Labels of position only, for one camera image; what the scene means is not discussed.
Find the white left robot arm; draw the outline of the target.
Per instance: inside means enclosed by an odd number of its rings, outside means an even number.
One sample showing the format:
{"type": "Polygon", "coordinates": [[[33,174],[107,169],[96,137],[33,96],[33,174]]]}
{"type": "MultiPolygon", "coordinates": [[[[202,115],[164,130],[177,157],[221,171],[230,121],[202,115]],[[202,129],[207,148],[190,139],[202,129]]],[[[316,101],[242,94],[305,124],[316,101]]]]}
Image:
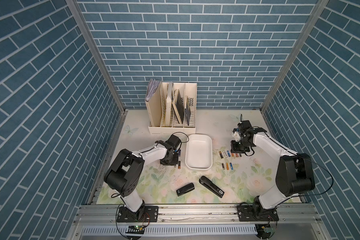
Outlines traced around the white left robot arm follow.
{"type": "Polygon", "coordinates": [[[121,150],[108,168],[104,182],[118,192],[125,207],[136,214],[144,209],[144,201],[137,193],[136,187],[145,165],[160,162],[163,166],[178,164],[178,151],[182,141],[175,135],[170,135],[166,141],[156,141],[151,147],[139,151],[121,150]]]}

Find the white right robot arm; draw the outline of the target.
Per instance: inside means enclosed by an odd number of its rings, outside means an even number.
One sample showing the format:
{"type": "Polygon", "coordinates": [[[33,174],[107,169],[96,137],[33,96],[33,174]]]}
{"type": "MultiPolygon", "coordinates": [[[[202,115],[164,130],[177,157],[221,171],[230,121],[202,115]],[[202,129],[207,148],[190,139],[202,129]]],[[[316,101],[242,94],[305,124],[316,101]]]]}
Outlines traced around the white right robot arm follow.
{"type": "Polygon", "coordinates": [[[254,148],[258,147],[278,163],[275,184],[254,199],[255,211],[274,210],[285,201],[315,188],[312,162],[307,154],[290,150],[269,136],[264,128],[254,127],[248,120],[238,123],[233,129],[233,137],[232,153],[250,157],[255,153],[254,148]]]}

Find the white plastic storage tray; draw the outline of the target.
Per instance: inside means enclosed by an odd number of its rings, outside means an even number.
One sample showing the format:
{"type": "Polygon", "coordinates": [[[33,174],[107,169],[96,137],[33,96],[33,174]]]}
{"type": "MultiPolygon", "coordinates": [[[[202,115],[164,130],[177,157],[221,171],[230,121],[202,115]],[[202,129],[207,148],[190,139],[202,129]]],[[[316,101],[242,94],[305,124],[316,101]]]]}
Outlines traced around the white plastic storage tray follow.
{"type": "Polygon", "coordinates": [[[192,134],[186,147],[186,166],[194,171],[207,171],[213,165],[213,143],[208,135],[192,134]]]}

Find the beige file organizer rack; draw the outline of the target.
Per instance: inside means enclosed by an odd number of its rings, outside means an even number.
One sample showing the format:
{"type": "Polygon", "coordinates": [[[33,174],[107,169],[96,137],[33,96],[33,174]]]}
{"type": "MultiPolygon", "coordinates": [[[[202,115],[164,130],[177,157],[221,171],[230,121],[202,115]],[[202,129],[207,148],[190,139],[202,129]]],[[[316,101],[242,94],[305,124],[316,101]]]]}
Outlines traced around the beige file organizer rack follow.
{"type": "Polygon", "coordinates": [[[197,108],[197,84],[196,83],[170,83],[163,82],[149,102],[146,102],[148,111],[149,132],[153,135],[170,135],[175,132],[185,134],[196,133],[196,108],[197,108]],[[185,96],[189,98],[191,109],[191,121],[187,126],[185,116],[183,124],[179,124],[174,113],[172,102],[175,90],[180,90],[182,102],[185,107],[185,96]]]}

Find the dark small notebook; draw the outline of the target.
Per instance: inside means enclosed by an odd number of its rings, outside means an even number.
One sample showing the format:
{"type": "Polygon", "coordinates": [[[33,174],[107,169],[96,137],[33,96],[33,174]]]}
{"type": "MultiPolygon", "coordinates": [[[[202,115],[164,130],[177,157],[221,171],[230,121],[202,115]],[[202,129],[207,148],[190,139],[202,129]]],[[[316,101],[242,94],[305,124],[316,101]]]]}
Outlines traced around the dark small notebook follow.
{"type": "Polygon", "coordinates": [[[190,121],[191,121],[191,109],[190,109],[190,105],[189,105],[188,96],[185,96],[185,120],[186,120],[187,126],[189,126],[190,121]]]}

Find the black framed tablet board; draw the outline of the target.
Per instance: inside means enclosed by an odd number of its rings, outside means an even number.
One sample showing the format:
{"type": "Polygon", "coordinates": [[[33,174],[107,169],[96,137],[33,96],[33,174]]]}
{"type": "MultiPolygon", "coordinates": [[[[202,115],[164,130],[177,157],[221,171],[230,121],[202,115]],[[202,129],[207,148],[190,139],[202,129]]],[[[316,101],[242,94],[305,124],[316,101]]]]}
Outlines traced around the black framed tablet board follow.
{"type": "Polygon", "coordinates": [[[179,124],[183,124],[185,116],[185,107],[181,99],[180,90],[175,90],[174,99],[172,102],[175,116],[179,124]]]}

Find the small black stapler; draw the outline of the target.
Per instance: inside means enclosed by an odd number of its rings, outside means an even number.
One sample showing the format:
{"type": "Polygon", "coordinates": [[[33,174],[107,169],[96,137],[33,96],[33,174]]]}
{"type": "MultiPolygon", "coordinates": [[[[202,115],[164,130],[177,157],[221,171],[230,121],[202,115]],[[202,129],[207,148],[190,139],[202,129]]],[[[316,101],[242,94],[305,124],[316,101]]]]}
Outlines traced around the small black stapler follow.
{"type": "Polygon", "coordinates": [[[195,186],[193,183],[189,183],[179,189],[176,190],[176,194],[178,197],[182,196],[182,195],[185,195],[191,191],[193,191],[195,189],[195,186]]]}

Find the large black stapler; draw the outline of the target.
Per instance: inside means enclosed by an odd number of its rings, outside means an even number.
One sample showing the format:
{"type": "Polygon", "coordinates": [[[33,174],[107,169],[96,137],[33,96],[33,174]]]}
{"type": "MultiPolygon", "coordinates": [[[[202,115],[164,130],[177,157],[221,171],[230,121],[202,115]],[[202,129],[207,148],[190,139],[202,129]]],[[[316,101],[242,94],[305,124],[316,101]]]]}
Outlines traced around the large black stapler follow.
{"type": "Polygon", "coordinates": [[[206,176],[201,176],[199,179],[199,183],[207,188],[209,191],[214,193],[219,198],[222,198],[225,194],[225,192],[220,189],[217,185],[215,185],[210,179],[208,179],[206,176]]]}

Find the purple paper stack folder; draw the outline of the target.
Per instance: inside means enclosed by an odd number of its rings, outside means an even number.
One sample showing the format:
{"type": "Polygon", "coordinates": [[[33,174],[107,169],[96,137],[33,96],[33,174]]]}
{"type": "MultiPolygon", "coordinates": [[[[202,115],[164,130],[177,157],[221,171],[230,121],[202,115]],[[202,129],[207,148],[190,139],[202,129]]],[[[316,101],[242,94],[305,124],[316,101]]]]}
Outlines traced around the purple paper stack folder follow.
{"type": "Polygon", "coordinates": [[[155,92],[159,88],[160,84],[161,84],[161,80],[150,79],[149,84],[147,86],[147,93],[146,93],[146,96],[145,96],[145,101],[146,102],[150,101],[152,96],[155,94],[155,92]]]}

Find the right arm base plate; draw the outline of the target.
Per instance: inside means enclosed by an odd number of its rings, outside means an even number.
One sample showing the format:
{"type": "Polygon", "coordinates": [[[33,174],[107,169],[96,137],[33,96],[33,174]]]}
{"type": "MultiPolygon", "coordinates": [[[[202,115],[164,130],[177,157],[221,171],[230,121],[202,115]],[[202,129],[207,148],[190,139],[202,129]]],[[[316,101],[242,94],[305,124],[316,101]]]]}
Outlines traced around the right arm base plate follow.
{"type": "Polygon", "coordinates": [[[266,210],[260,205],[250,206],[248,204],[237,206],[240,222],[277,222],[279,216],[276,209],[266,210]]]}

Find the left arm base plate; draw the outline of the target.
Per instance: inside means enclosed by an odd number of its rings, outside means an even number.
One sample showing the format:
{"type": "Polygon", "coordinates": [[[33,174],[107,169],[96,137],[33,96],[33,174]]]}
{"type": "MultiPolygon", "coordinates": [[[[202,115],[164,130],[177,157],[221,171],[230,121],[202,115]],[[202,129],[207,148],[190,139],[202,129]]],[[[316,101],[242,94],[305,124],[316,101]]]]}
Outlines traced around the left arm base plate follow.
{"type": "Polygon", "coordinates": [[[159,207],[142,205],[136,212],[132,212],[127,207],[121,206],[116,216],[117,223],[137,223],[149,221],[156,223],[158,220],[159,207]]]}

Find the aluminium front rail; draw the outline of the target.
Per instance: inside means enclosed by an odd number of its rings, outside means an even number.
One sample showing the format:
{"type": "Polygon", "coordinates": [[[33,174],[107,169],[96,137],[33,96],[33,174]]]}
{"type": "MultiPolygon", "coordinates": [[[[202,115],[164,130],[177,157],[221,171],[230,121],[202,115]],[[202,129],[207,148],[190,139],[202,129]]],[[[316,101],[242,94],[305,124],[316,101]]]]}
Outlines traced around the aluminium front rail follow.
{"type": "MultiPolygon", "coordinates": [[[[316,224],[322,220],[313,204],[287,203],[273,211],[271,217],[255,218],[248,205],[239,204],[154,204],[146,205],[151,225],[159,224],[244,224],[278,223],[316,224]]],[[[117,205],[82,205],[74,226],[113,225],[117,205]]]]}

